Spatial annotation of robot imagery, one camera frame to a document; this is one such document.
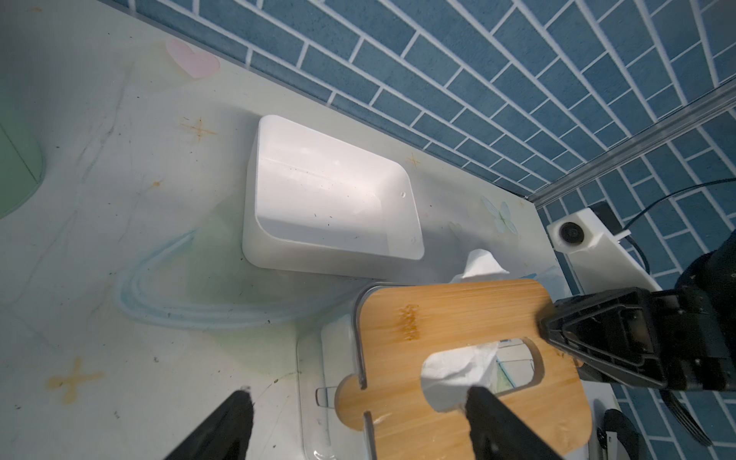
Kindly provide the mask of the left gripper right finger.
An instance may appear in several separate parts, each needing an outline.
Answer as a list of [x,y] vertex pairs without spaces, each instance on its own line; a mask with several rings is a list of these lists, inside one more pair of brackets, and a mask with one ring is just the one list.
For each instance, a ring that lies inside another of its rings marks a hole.
[[468,390],[465,415],[476,459],[561,459],[485,387]]

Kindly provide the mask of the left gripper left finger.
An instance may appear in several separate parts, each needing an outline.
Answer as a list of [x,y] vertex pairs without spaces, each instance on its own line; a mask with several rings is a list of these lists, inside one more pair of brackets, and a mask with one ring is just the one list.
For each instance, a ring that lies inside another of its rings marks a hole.
[[254,404],[248,391],[233,392],[166,460],[246,458],[254,426]]

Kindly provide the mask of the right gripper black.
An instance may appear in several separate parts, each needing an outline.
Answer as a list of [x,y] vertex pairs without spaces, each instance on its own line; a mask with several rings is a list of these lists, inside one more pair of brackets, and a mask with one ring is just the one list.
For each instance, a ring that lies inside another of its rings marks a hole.
[[735,236],[690,264],[674,289],[560,299],[538,314],[538,328],[549,345],[588,366],[594,381],[733,391]]

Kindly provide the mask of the blue tissue pack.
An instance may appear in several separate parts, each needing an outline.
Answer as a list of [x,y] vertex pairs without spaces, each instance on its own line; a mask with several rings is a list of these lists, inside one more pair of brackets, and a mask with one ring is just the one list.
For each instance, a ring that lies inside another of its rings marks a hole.
[[[476,283],[504,280],[510,272],[485,249],[475,249],[468,255],[464,271],[452,278],[452,283]],[[502,394],[527,385],[535,375],[534,363],[525,345],[521,346],[525,364],[525,379],[510,379],[502,371],[498,352],[500,342],[489,342],[456,348],[429,356],[421,370],[421,387],[427,402],[438,412],[448,412],[460,406],[472,386],[485,387]]]

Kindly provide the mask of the clear plastic tissue box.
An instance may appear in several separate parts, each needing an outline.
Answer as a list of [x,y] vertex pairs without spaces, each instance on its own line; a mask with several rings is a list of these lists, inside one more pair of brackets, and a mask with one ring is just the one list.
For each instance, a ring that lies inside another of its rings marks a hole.
[[613,389],[583,381],[570,356],[538,329],[552,301],[532,280],[435,286],[377,283],[300,335],[301,424],[312,459],[472,459],[467,388],[431,404],[421,372],[436,354],[499,345],[527,376],[500,393],[521,421],[512,442],[534,434],[560,456],[602,456],[596,437]]

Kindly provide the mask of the bamboo lid with slot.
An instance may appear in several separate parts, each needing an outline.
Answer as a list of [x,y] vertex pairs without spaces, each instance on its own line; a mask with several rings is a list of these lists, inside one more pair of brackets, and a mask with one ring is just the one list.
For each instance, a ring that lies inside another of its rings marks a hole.
[[335,412],[381,459],[470,459],[462,391],[488,388],[502,343],[517,339],[531,363],[499,400],[554,452],[582,448],[592,415],[571,358],[539,331],[553,309],[533,280],[374,287],[356,305],[356,373],[335,391]]

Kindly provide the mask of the white plastic box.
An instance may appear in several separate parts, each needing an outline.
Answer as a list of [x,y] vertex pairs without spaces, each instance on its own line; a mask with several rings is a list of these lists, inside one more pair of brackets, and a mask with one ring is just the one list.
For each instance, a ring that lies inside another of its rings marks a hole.
[[243,255],[258,268],[387,279],[425,255],[397,162],[266,115],[247,164]]

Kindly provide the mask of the green pencil cup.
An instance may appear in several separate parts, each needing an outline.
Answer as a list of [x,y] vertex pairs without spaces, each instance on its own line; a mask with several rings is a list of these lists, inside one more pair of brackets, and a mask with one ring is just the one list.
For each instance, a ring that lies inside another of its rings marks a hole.
[[45,155],[10,92],[2,85],[1,218],[15,212],[38,191],[45,172]]

